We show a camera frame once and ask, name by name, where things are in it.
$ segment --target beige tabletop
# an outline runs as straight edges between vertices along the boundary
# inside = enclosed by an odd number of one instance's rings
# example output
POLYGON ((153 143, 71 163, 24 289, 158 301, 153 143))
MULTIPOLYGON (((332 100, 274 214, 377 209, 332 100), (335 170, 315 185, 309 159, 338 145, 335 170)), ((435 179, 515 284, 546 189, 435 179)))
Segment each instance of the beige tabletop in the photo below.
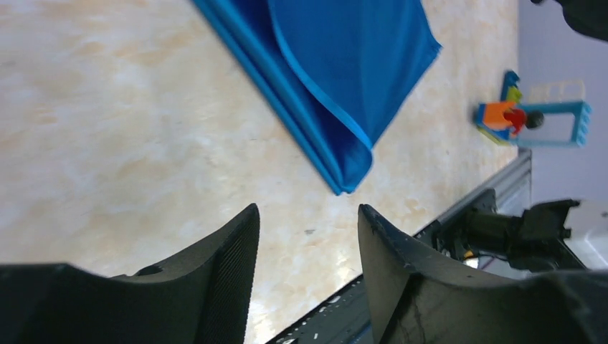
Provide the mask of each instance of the beige tabletop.
POLYGON ((247 343, 361 273, 357 206, 413 233, 516 156, 470 114, 517 66, 510 0, 426 0, 438 60, 334 196, 187 0, 0 1, 0 262, 132 274, 249 203, 247 343))

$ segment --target blue cloth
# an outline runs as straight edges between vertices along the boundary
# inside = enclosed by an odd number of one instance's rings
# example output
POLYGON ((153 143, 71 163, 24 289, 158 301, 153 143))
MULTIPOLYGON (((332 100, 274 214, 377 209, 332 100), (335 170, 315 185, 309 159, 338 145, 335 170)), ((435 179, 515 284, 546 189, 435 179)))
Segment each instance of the blue cloth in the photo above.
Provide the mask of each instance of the blue cloth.
POLYGON ((441 48, 420 0, 194 3, 336 194, 441 48))

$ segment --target toy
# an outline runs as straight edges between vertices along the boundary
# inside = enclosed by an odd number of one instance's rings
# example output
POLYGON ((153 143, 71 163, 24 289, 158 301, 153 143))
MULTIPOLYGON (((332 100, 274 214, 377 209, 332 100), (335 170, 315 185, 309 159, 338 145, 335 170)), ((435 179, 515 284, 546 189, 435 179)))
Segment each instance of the toy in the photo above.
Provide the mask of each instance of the toy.
MULTIPOLYGON (((520 147, 558 146, 572 147, 586 144, 589 132, 589 115, 591 107, 583 100, 564 101, 562 95, 567 83, 552 83, 545 87, 533 89, 535 98, 543 98, 545 102, 534 104, 520 103, 522 93, 518 87, 519 76, 512 70, 505 73, 503 88, 500 92, 500 102, 480 104, 475 116, 475 124, 481 133, 501 145, 518 145, 520 147), (548 102, 551 88, 559 86, 558 102, 548 102), (526 140, 519 137, 521 130, 540 128, 546 116, 574 116, 574 124, 568 140, 526 140)), ((579 82, 584 93, 584 85, 579 82)))

